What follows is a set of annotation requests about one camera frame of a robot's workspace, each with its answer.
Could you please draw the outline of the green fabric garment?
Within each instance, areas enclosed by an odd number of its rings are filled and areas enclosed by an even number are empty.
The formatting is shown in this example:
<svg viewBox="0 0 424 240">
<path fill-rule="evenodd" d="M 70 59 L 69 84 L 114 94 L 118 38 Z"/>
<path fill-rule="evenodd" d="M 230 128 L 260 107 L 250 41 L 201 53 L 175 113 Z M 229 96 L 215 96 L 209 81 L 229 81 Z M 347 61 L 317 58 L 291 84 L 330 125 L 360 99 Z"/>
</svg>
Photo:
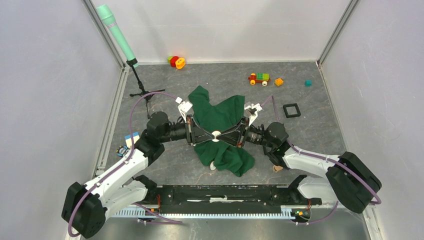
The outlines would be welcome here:
<svg viewBox="0 0 424 240">
<path fill-rule="evenodd" d="M 244 116 L 245 97 L 242 95 L 234 95 L 212 105 L 209 91 L 199 85 L 188 95 L 188 99 L 192 103 L 195 122 L 210 133 L 223 132 L 236 125 Z M 223 141 L 210 140 L 196 144 L 194 151 L 203 165 L 213 163 L 217 170 L 228 170 L 237 177 L 255 165 L 255 158 L 250 153 Z"/>
</svg>

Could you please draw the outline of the yellow sunflower brooch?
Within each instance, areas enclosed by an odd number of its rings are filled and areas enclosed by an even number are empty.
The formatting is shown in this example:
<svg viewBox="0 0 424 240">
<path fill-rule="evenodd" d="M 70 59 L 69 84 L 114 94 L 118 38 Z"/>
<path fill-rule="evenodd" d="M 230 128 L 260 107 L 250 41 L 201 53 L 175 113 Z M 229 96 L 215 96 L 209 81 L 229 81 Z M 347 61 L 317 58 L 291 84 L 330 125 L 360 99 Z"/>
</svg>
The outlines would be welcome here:
<svg viewBox="0 0 424 240">
<path fill-rule="evenodd" d="M 216 170 L 217 168 L 215 167 L 215 164 L 214 164 L 214 162 L 212 161 L 211 163 L 210 163 L 210 169 L 212 170 L 212 171 L 214 171 L 214 170 Z"/>
</svg>

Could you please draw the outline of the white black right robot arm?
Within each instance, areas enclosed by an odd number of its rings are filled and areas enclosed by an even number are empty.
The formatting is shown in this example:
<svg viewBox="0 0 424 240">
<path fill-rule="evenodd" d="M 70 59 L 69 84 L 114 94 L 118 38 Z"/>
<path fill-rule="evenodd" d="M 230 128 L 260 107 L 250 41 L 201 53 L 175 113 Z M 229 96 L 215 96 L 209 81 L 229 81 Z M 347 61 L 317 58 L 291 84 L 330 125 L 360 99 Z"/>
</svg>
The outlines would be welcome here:
<svg viewBox="0 0 424 240">
<path fill-rule="evenodd" d="M 233 127 L 223 132 L 214 131 L 212 139 L 237 148 L 245 143 L 260 145 L 275 166 L 318 176 L 323 181 L 322 188 L 316 186 L 308 191 L 305 186 L 296 185 L 289 189 L 289 199 L 295 204 L 326 193 L 327 199 L 338 201 L 348 210 L 360 214 L 368 205 L 382 203 L 378 196 L 381 181 L 357 155 L 349 151 L 330 155 L 304 150 L 289 141 L 283 123 L 255 127 L 242 117 Z"/>
</svg>

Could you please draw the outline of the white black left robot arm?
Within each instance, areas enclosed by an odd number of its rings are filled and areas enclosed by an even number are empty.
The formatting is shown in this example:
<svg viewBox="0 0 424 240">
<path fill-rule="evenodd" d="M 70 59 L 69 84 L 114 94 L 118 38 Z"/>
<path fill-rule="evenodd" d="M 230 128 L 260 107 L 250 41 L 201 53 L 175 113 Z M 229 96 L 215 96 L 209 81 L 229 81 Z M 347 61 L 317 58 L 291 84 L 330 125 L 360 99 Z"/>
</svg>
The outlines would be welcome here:
<svg viewBox="0 0 424 240">
<path fill-rule="evenodd" d="M 157 190 L 133 180 L 123 184 L 138 172 L 150 166 L 164 152 L 164 143 L 187 140 L 190 144 L 218 141 L 220 130 L 207 130 L 190 115 L 182 123 L 172 124 L 165 112 L 155 112 L 146 124 L 146 130 L 132 142 L 129 152 L 101 175 L 81 184 L 74 182 L 67 189 L 61 217 L 68 223 L 70 237 L 91 238 L 118 211 L 134 203 L 153 203 Z"/>
</svg>

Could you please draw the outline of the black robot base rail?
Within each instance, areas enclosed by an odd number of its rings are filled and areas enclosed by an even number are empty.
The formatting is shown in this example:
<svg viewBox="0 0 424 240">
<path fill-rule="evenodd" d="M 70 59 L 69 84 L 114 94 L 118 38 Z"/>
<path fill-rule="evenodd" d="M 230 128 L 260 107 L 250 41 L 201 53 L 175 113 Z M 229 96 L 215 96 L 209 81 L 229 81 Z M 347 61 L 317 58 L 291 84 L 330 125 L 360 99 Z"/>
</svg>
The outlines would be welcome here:
<svg viewBox="0 0 424 240">
<path fill-rule="evenodd" d="M 140 203 L 157 205 L 162 214 L 277 214 L 282 206 L 321 205 L 297 189 L 302 175 L 289 185 L 158 185 L 145 175 L 135 178 L 147 188 Z"/>
</svg>

